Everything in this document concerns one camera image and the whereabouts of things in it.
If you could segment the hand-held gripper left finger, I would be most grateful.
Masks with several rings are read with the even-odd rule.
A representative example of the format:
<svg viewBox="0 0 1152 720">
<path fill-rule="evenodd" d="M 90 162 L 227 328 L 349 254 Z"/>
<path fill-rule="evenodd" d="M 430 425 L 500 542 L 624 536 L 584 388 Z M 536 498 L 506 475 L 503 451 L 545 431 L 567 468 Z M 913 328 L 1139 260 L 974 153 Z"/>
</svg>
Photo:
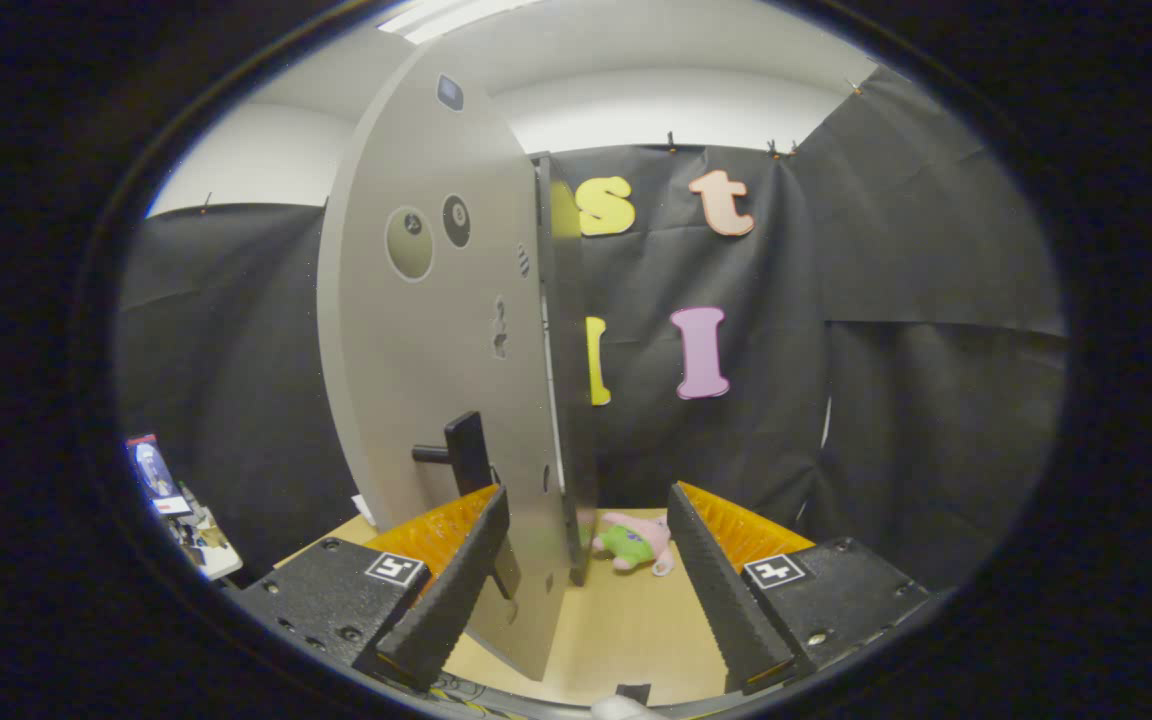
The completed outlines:
<svg viewBox="0 0 1152 720">
<path fill-rule="evenodd" d="M 233 598 L 285 641 L 426 691 L 465 632 L 508 529 L 503 488 L 476 488 L 366 543 L 324 537 Z"/>
</svg>

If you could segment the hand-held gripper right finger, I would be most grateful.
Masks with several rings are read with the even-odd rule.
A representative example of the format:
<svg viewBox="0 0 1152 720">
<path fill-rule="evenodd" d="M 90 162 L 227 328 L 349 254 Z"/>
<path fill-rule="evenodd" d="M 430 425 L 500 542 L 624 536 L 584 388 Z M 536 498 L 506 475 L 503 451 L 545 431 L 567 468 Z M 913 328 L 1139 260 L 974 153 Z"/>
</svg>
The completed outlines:
<svg viewBox="0 0 1152 720">
<path fill-rule="evenodd" d="M 689 483 L 666 520 L 730 692 L 756 694 L 827 669 L 893 632 L 931 592 L 858 539 L 810 541 Z"/>
</svg>

